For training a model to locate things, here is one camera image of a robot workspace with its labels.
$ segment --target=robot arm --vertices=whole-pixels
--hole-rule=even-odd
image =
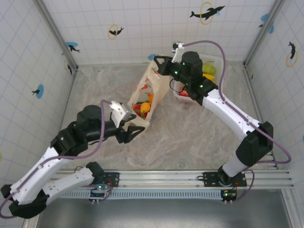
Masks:
[[[237,135],[241,144],[236,150],[235,156],[221,166],[217,178],[222,186],[229,186],[241,172],[253,166],[262,157],[272,150],[273,143],[265,136],[257,132],[249,123],[245,122],[225,102],[229,102],[240,111],[257,128],[273,136],[273,127],[269,122],[260,123],[250,117],[225,96],[221,99],[219,88],[212,81],[202,76],[202,60],[197,52],[184,53],[183,43],[173,44],[175,56],[155,56],[154,61],[158,66],[160,75],[170,75],[174,80],[182,82],[185,91],[192,100],[214,112]]]
[[[110,107],[113,111],[110,120],[105,121],[103,141],[115,136],[119,143],[129,143],[144,130],[144,127],[129,126],[125,131],[124,124],[134,119],[136,115],[132,114],[128,106],[115,101],[110,103]],[[77,157],[87,150],[88,142],[99,140],[100,135],[101,108],[96,105],[86,106],[77,114],[75,122],[58,133],[45,154],[24,177],[13,185],[4,185],[1,188],[4,198],[14,194],[10,199],[12,204],[9,207],[12,215],[31,218],[42,212],[49,203],[62,194],[82,186],[105,183],[105,172],[96,162],[90,162],[80,171],[54,182],[49,182],[52,176],[71,159],[53,159],[41,165],[42,162],[56,156]],[[29,176],[30,178],[18,189]]]

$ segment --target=white tiled wall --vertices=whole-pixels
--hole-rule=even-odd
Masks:
[[[78,64],[147,62],[151,54],[171,55],[172,41],[202,39],[218,42],[228,60],[244,61],[261,30],[261,17],[269,13],[275,0],[211,0],[212,7],[225,7],[220,16],[213,16],[210,24],[203,25],[200,18],[190,15],[191,11],[199,14],[205,2],[44,0],[64,40],[78,44],[81,53],[72,52]],[[206,3],[202,13],[210,7]],[[113,24],[124,30],[109,39],[108,30]],[[212,46],[187,49],[220,55]]]
[[[266,40],[250,64],[253,85],[264,120],[275,128],[275,139],[292,155],[289,168],[304,209],[304,1],[288,0],[274,23],[275,31]],[[297,53],[286,66],[291,52]],[[276,159],[286,156],[274,147]]]
[[[71,81],[62,52],[32,0],[1,0],[0,187],[21,178],[45,152],[59,129]],[[41,99],[31,92],[39,84],[44,86]],[[7,208],[3,213],[9,215]],[[0,227],[22,222],[0,219]]]

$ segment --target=plastic basket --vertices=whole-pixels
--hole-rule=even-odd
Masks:
[[[211,65],[213,65],[217,69],[214,76],[215,76],[215,82],[218,85],[219,84],[219,79],[220,79],[220,77],[222,75],[222,72],[223,72],[223,59],[220,58],[220,57],[217,57],[217,56],[209,56],[209,55],[204,55],[204,54],[199,54],[199,57],[203,61],[203,64],[205,62],[209,61],[211,63]],[[183,83],[175,81],[173,89],[176,90],[176,91],[180,91],[181,87],[183,87],[183,86],[184,86]],[[175,91],[173,91],[173,95],[175,97],[177,97],[177,99],[179,101],[184,102],[184,103],[194,103],[195,102],[190,97],[180,96]]]

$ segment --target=white plastic panel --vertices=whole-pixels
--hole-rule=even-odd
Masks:
[[[102,198],[90,197],[90,190],[74,190],[61,198],[65,199],[92,199]],[[220,190],[123,190],[114,189],[109,200],[124,199],[210,199],[221,200]]]
[[[38,167],[44,160],[58,156],[57,151],[54,148],[48,148],[42,158],[34,165],[28,173],[22,177],[19,181],[11,186],[11,193],[29,176],[29,174]],[[19,204],[27,204],[32,202],[37,194],[41,191],[43,186],[51,179],[51,177],[60,169],[63,165],[67,164],[67,159],[54,159],[46,164],[43,168],[39,169],[21,188],[20,192],[14,195],[14,200],[18,200]]]
[[[246,116],[256,127],[259,121],[250,117],[234,105],[225,96],[227,102],[229,102],[234,108]],[[249,126],[238,114],[230,109],[219,96],[219,90],[214,89],[208,93],[208,96],[203,99],[203,106],[214,112],[219,118],[221,118],[237,135],[238,139],[242,141],[246,136],[246,132],[253,132],[254,128]]]
[[[223,165],[223,171],[230,177],[234,177],[243,171],[247,166],[244,165],[236,155]]]
[[[44,193],[50,196],[47,205],[67,192],[90,185],[93,180],[92,172],[88,168],[82,168],[69,176],[47,183],[43,187]]]

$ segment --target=yellow fruit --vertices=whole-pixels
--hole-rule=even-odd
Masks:
[[[150,105],[149,103],[145,102],[145,103],[142,103],[141,105],[141,113],[147,113],[150,111]]]
[[[206,74],[210,74],[210,75],[214,75],[217,71],[217,69],[211,65],[211,63],[208,61],[207,63],[203,64],[203,72],[205,72]]]
[[[213,75],[203,73],[203,76],[215,83],[215,77]]]

